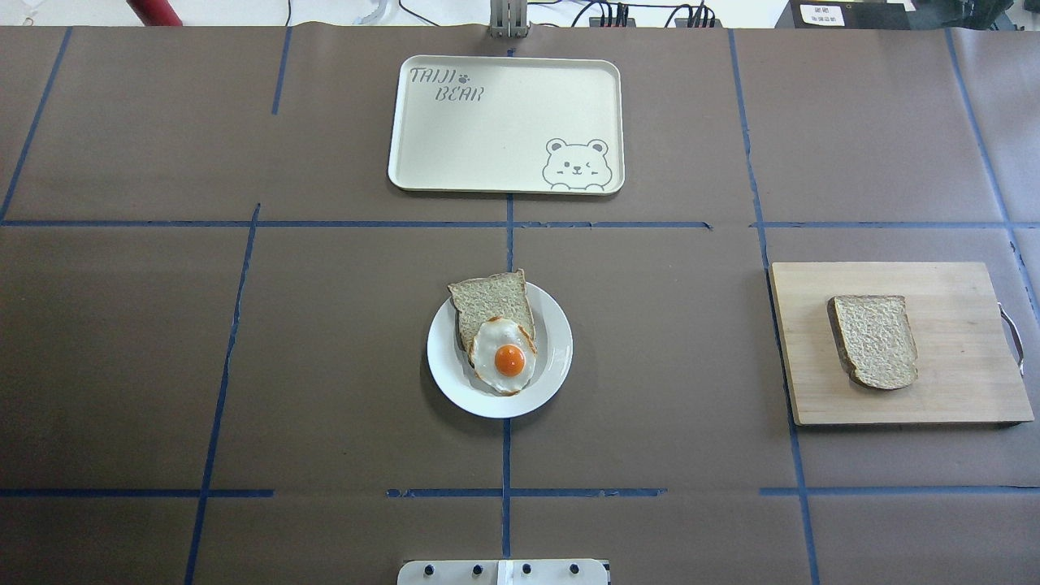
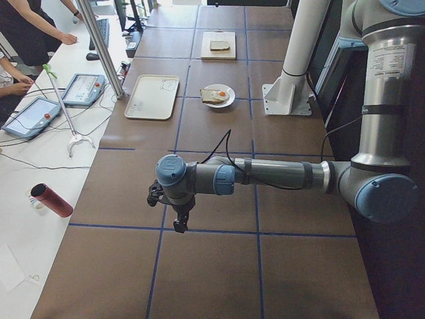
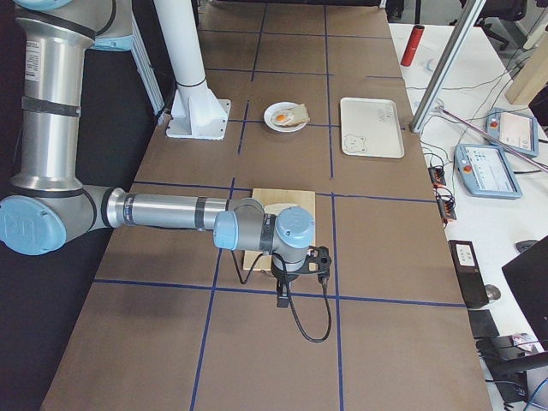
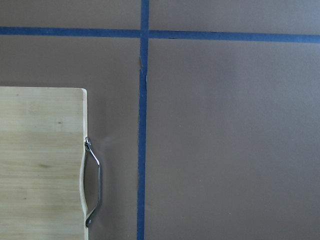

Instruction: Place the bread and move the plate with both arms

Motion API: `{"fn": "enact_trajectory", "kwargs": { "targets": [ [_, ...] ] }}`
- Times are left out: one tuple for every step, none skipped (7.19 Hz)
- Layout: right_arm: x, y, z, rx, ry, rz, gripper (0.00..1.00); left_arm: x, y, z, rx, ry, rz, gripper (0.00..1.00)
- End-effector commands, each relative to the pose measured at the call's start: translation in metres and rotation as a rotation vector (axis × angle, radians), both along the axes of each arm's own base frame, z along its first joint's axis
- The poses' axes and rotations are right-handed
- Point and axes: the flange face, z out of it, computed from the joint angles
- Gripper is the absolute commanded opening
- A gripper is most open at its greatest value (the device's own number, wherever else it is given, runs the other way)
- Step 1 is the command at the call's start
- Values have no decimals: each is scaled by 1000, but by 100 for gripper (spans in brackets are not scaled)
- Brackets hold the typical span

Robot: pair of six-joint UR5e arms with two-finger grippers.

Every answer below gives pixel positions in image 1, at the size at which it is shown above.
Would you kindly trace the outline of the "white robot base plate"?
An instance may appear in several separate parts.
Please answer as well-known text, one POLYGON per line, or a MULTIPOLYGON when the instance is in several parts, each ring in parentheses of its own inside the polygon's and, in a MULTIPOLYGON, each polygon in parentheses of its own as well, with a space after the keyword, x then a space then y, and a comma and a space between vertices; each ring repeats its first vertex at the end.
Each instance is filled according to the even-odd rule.
POLYGON ((414 560, 397 584, 609 584, 609 563, 593 558, 414 560))

